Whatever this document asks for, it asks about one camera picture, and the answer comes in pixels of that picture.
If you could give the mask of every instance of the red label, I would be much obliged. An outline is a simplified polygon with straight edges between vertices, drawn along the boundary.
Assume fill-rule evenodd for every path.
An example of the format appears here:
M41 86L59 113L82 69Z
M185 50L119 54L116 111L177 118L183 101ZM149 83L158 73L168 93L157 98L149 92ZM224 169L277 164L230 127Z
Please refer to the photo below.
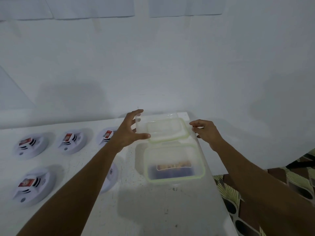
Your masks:
M107 130L107 132L104 134L103 138L109 138L113 131Z
M32 140L32 138L27 138L27 139L25 139L25 140L22 140L22 141L20 141L19 146L20 146L20 145L23 145L23 144L25 144L25 143L29 143L31 140Z
M25 187L25 186L32 186L35 179L24 179L20 184L19 187Z
M65 138L62 141L68 142L70 140L71 135L72 135L72 133L67 133Z

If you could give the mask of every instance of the white table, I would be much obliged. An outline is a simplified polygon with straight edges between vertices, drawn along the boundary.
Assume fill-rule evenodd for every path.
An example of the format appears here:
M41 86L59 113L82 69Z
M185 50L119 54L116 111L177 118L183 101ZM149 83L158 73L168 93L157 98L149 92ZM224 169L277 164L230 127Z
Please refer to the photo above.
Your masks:
M187 113L179 113L179 116L189 121ZM1 235L16 235L47 199L96 154L97 133L105 127L120 125L122 120L0 130ZM87 145L73 155L61 155L55 147L56 137L67 129L83 129L88 135ZM14 143L31 133L44 133L49 138L47 149L29 160L14 158ZM82 235L237 235L203 155L206 174L202 179L150 185L141 175L141 144L133 143L115 157L118 181L110 191L99 195ZM20 208L11 200L12 190L16 181L35 167L54 170L57 173L56 185L52 193L37 205Z

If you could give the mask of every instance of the plastic food container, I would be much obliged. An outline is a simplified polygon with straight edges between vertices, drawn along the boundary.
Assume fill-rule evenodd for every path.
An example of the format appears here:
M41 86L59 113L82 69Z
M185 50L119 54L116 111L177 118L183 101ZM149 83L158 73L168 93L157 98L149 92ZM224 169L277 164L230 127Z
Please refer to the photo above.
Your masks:
M176 183L204 174L200 152L194 144L152 144L144 151L144 176L151 183Z
M152 143L187 138L189 133L183 119L177 113L136 116L137 133L149 133Z

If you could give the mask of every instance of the white round device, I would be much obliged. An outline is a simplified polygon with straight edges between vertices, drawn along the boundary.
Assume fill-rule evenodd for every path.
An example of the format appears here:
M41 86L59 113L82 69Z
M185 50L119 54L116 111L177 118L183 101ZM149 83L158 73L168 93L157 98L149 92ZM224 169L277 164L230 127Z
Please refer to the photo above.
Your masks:
M96 143L99 148L102 148L112 138L117 129L118 127L108 127L97 134Z
M63 154L74 154L80 151L86 144L87 136L81 130L68 130L57 140L57 148Z
M49 195L55 182L55 174L47 168L33 169L17 182L13 200L22 206L35 205Z
M118 179L118 169L115 163L112 163L108 171L108 174L105 178L105 181L102 185L102 188L100 190L100 194L110 190L116 184L117 179Z
M31 134L14 145L13 155L20 159L30 159L42 153L47 145L48 139L42 134Z

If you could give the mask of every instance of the finger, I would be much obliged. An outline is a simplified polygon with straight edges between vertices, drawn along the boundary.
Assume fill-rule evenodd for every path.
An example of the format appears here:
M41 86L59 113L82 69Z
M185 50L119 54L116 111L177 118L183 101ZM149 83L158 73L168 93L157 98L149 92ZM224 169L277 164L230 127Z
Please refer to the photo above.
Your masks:
M193 127L192 129L191 129L194 133L201 133L204 129L203 128L197 128L197 127Z
M151 135L148 133L135 133L135 139L136 140L144 140L150 138Z
M205 127L209 122L210 121L198 119L198 120L190 122L189 124L194 127Z
M139 113L142 113L143 112L143 109L137 109L135 111L132 111L131 113L127 113L125 119L124 119L124 122L127 122L127 123L131 123L131 121L133 120L133 118L139 114Z

